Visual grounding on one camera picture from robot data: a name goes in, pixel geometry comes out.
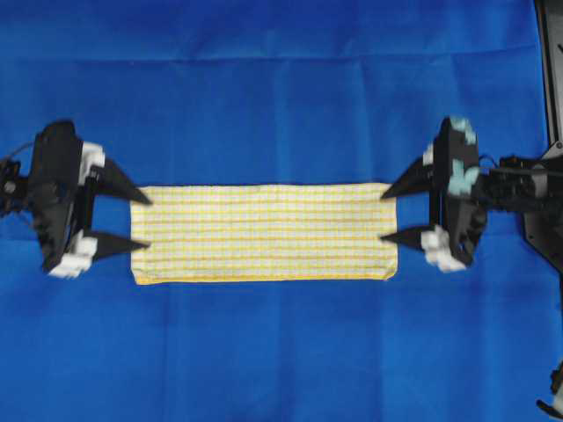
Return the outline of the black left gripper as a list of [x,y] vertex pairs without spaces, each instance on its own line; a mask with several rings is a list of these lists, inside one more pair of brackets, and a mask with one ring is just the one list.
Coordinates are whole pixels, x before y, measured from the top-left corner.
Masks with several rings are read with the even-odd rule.
[[39,132],[28,175],[28,207],[49,276],[74,279],[101,259],[148,249],[150,243],[106,232],[72,229],[78,189],[92,177],[96,193],[149,206],[152,201],[103,147],[83,142],[71,120],[57,120]]

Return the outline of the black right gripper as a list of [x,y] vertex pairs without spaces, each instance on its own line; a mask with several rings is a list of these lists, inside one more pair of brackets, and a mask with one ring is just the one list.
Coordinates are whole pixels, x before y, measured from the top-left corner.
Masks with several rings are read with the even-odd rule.
[[487,222],[486,210],[477,200],[479,177],[478,142],[470,121],[444,118],[432,144],[381,195],[387,200],[434,188],[441,196],[440,221],[379,239],[421,251],[427,263],[442,273],[465,270],[472,264]]

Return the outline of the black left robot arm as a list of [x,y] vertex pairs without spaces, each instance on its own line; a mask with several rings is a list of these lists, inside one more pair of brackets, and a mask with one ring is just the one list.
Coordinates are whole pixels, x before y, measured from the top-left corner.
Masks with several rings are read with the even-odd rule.
[[28,174],[21,174],[21,163],[13,155],[1,160],[1,215],[31,214],[44,273],[76,278],[103,258],[148,248],[145,242],[92,227],[100,195],[152,203],[101,145],[84,142],[71,120],[57,120],[29,146],[33,154]]

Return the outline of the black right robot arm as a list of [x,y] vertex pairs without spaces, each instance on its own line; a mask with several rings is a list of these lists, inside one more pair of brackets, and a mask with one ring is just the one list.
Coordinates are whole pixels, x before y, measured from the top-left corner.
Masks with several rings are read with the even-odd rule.
[[471,266],[489,211],[523,218],[525,241],[557,271],[562,269],[562,155],[503,157],[481,164],[478,137],[466,118],[449,116],[425,152],[383,193],[394,199],[427,193],[426,224],[382,235],[386,243],[424,254],[442,272]]

